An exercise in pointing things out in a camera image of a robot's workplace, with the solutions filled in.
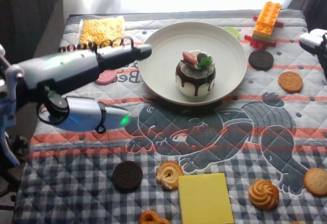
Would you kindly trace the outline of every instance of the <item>sticky note pad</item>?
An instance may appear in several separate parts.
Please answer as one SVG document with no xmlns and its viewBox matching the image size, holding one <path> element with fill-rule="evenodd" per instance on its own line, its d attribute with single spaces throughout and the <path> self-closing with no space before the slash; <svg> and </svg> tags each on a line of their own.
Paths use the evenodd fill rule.
<svg viewBox="0 0 327 224">
<path fill-rule="evenodd" d="M 179 176 L 183 224 L 234 223 L 224 173 Z"/>
</svg>

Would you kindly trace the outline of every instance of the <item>black sandwich cookie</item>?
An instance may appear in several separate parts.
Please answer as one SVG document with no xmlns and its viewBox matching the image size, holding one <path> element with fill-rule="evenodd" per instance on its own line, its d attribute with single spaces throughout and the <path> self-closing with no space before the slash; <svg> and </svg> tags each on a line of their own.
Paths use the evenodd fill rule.
<svg viewBox="0 0 327 224">
<path fill-rule="evenodd" d="M 274 57 L 267 51 L 254 51 L 249 56 L 249 64 L 257 70 L 267 71 L 273 63 Z"/>
<path fill-rule="evenodd" d="M 121 192 L 134 191 L 142 181 L 143 172 L 141 167 L 133 161 L 125 161 L 113 170 L 112 180 Z"/>
</svg>

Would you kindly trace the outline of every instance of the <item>round plate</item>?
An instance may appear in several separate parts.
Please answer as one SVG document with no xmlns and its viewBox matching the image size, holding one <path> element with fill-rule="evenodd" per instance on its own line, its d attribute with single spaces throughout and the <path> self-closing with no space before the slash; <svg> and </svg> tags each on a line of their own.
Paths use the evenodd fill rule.
<svg viewBox="0 0 327 224">
<path fill-rule="evenodd" d="M 230 94 L 244 78 L 247 58 L 240 42 L 228 31 L 201 22 L 182 22 L 164 27 L 145 42 L 152 55 L 138 62 L 144 82 L 170 102 L 198 106 L 214 103 Z M 199 49 L 211 54 L 216 66 L 212 91 L 203 97 L 183 95 L 176 86 L 175 70 L 182 52 Z"/>
</svg>

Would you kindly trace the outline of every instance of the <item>chocolate drip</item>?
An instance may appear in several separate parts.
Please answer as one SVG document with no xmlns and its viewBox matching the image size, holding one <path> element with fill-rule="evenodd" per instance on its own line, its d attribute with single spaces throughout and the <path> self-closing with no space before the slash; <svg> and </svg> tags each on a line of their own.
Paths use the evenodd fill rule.
<svg viewBox="0 0 327 224">
<path fill-rule="evenodd" d="M 180 67 L 180 64 L 177 65 L 176 67 L 176 75 L 178 75 L 181 79 L 181 82 L 182 82 L 182 87 L 184 87 L 185 85 L 185 82 L 188 82 L 188 83 L 191 83 L 194 85 L 195 87 L 195 92 L 194 92 L 194 96 L 198 96 L 198 91 L 199 91 L 199 88 L 201 85 L 204 85 L 204 84 L 209 84 L 209 87 L 208 87 L 208 91 L 210 91 L 210 86 L 211 86 L 211 83 L 213 82 L 213 80 L 215 79 L 216 77 L 216 69 L 214 69 L 214 72 L 212 74 L 210 74 L 208 77 L 206 78 L 201 78 L 201 79 L 195 79 L 195 78 L 192 78 L 192 77 L 189 77 L 189 76 L 186 76 L 182 70 L 181 70 L 181 67 Z"/>
</svg>

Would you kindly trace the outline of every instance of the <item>quilted mat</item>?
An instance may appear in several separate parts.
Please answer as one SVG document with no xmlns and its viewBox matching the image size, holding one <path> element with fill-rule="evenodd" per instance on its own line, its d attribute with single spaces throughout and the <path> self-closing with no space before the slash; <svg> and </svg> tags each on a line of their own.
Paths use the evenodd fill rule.
<svg viewBox="0 0 327 224">
<path fill-rule="evenodd" d="M 126 35 L 139 44 L 176 22 L 235 27 L 249 55 L 253 49 L 244 35 L 252 34 L 252 17 L 258 14 L 191 12 L 124 18 Z M 81 18 L 99 16 L 69 18 L 61 45 L 75 44 Z M 139 215 L 151 209 L 179 224 L 178 191 L 165 191 L 155 181 L 159 164 L 175 160 L 186 175 L 225 173 L 235 223 L 326 223 L 327 198 L 309 194 L 303 176 L 309 168 L 327 167 L 327 83 L 317 58 L 298 44 L 299 36 L 307 32 L 302 13 L 283 10 L 278 20 L 285 26 L 274 30 L 276 48 L 267 49 L 274 56 L 273 67 L 264 72 L 248 66 L 240 86 L 217 104 L 196 111 L 167 104 L 147 88 L 137 63 L 121 68 L 112 84 L 91 83 L 71 92 L 124 107 L 133 120 L 102 135 L 39 122 L 13 222 L 137 223 Z M 301 93 L 287 94 L 280 88 L 277 79 L 285 71 L 302 77 Z M 111 176 L 125 160 L 140 164 L 144 177 L 138 190 L 120 194 Z M 251 204 L 248 188 L 257 178 L 271 180 L 279 189 L 275 210 L 261 211 Z"/>
</svg>

